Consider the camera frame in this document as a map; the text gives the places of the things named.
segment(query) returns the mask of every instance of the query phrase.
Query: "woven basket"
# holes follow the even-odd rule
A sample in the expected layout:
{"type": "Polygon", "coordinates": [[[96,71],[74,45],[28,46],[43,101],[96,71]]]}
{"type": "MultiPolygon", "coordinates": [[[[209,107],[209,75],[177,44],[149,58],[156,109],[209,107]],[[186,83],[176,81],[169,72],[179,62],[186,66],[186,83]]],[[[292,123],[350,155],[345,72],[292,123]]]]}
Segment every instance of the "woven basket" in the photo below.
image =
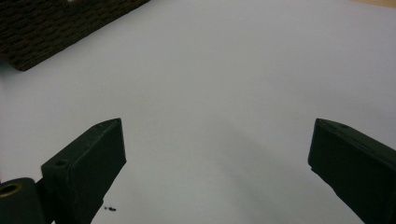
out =
{"type": "Polygon", "coordinates": [[[26,71],[149,0],[0,0],[0,58],[26,71]]]}

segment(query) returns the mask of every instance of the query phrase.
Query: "screw hole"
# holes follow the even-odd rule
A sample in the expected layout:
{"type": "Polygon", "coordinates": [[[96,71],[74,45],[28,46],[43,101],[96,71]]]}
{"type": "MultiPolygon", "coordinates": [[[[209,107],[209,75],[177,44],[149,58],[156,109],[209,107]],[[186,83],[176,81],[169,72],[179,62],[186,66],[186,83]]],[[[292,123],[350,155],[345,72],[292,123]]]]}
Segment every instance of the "screw hole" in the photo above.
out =
{"type": "Polygon", "coordinates": [[[0,187],[0,198],[14,194],[18,192],[21,188],[22,186],[17,184],[6,185],[3,186],[2,188],[0,187]]]}
{"type": "Polygon", "coordinates": [[[55,163],[56,166],[65,166],[67,164],[67,160],[60,160],[55,163]]]}

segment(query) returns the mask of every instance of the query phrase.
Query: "brown wicker basket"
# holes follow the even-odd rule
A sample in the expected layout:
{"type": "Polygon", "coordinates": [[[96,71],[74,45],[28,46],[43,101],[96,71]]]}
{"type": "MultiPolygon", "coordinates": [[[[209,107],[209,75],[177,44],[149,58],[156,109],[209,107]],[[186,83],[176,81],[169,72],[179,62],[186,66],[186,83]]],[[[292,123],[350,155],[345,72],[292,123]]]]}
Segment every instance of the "brown wicker basket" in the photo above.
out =
{"type": "Polygon", "coordinates": [[[0,58],[26,71],[149,0],[2,0],[0,58]]]}

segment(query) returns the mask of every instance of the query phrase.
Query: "white table surface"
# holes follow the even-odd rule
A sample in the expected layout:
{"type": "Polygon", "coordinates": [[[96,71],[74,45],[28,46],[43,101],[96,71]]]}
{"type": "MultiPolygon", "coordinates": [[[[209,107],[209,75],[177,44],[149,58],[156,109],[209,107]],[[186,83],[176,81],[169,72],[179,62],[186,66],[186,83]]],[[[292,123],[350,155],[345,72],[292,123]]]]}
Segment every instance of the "white table surface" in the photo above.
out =
{"type": "Polygon", "coordinates": [[[21,73],[0,63],[0,177],[122,118],[95,224],[362,223],[307,164],[316,118],[396,148],[396,10],[152,0],[21,73]]]}

